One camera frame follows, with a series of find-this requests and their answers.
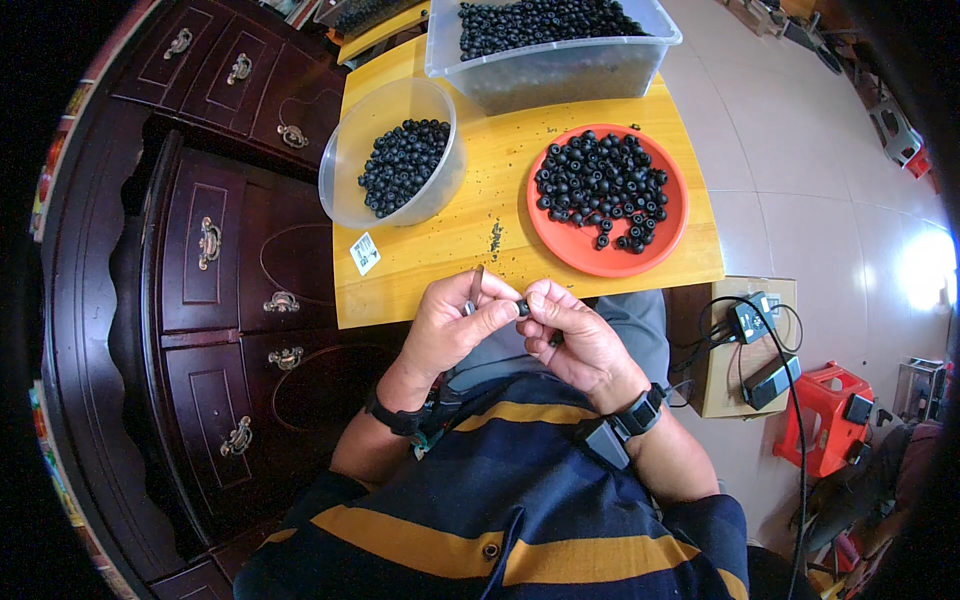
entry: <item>brass drawer handle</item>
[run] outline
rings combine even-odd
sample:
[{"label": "brass drawer handle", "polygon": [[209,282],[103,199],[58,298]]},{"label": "brass drawer handle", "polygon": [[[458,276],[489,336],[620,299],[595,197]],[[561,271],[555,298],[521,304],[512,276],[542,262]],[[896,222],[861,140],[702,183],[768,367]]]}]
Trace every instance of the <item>brass drawer handle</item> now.
[{"label": "brass drawer handle", "polygon": [[230,437],[220,444],[220,455],[237,456],[243,454],[253,441],[253,430],[250,429],[250,417],[244,417],[237,423],[237,428],[230,432]]},{"label": "brass drawer handle", "polygon": [[276,363],[281,371],[292,371],[300,366],[300,359],[303,356],[303,348],[284,348],[280,352],[273,351],[267,354],[268,363]]},{"label": "brass drawer handle", "polygon": [[276,132],[283,138],[284,144],[296,150],[310,143],[310,140],[303,135],[303,132],[296,125],[277,125]]},{"label": "brass drawer handle", "polygon": [[233,85],[237,80],[247,79],[253,71],[253,61],[247,58],[247,55],[240,53],[237,62],[230,68],[230,74],[227,75],[227,85]]},{"label": "brass drawer handle", "polygon": [[209,217],[200,222],[204,237],[200,238],[200,270],[206,271],[208,263],[220,258],[220,228]]},{"label": "brass drawer handle", "polygon": [[186,47],[190,45],[190,42],[193,41],[193,34],[190,33],[190,30],[183,28],[174,37],[174,40],[170,42],[170,47],[167,48],[167,51],[163,53],[163,59],[169,60],[174,57],[175,54],[179,54],[186,50]]},{"label": "brass drawer handle", "polygon": [[300,303],[289,292],[274,292],[274,296],[263,303],[263,310],[268,313],[295,313],[300,310]]}]

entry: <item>metal tool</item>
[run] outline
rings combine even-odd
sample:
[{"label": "metal tool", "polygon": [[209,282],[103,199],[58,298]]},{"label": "metal tool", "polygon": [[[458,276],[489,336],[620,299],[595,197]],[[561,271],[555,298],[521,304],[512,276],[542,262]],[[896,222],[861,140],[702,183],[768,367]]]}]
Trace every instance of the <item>metal tool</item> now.
[{"label": "metal tool", "polygon": [[473,273],[473,282],[470,284],[470,297],[464,304],[464,316],[469,317],[477,311],[477,304],[480,303],[480,288],[483,285],[483,265],[477,265],[477,270]]}]

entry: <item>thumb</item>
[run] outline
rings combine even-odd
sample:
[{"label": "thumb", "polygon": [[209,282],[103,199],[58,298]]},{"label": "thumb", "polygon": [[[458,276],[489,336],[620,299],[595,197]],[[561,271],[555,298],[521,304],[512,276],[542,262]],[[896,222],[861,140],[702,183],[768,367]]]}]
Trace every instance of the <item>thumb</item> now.
[{"label": "thumb", "polygon": [[475,347],[497,329],[519,316],[520,310],[513,300],[494,300],[478,308],[469,317],[460,320],[464,328],[464,339]]},{"label": "thumb", "polygon": [[569,333],[574,333],[583,328],[585,320],[583,313],[573,308],[560,306],[556,302],[548,300],[539,292],[531,292],[527,299],[527,305],[530,306],[530,316],[537,323]]}]

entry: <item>smartwatch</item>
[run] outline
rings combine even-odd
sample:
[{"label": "smartwatch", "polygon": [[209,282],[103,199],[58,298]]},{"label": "smartwatch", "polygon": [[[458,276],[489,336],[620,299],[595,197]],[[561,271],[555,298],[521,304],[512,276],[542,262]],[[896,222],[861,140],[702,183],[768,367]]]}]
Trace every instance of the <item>smartwatch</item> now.
[{"label": "smartwatch", "polygon": [[643,392],[627,410],[607,416],[607,422],[622,444],[633,436],[650,431],[660,420],[660,406],[666,398],[666,392],[652,383],[650,390]]},{"label": "smartwatch", "polygon": [[388,410],[380,403],[380,398],[376,395],[376,386],[373,386],[373,389],[367,396],[364,412],[368,415],[373,415],[374,419],[390,427],[390,431],[395,435],[403,436],[404,438],[409,438],[420,431],[420,424],[427,415],[425,408],[421,408],[415,412],[393,412]]}]

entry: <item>man's left hand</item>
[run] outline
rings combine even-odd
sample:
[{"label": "man's left hand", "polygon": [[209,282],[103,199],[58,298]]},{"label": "man's left hand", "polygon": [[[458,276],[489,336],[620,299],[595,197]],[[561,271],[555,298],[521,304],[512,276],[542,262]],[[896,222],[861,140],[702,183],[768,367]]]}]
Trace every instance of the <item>man's left hand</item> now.
[{"label": "man's left hand", "polygon": [[500,277],[484,271],[476,312],[463,315],[476,271],[430,283],[423,292],[410,335],[397,358],[406,371],[433,384],[500,327],[519,316],[522,296]]}]

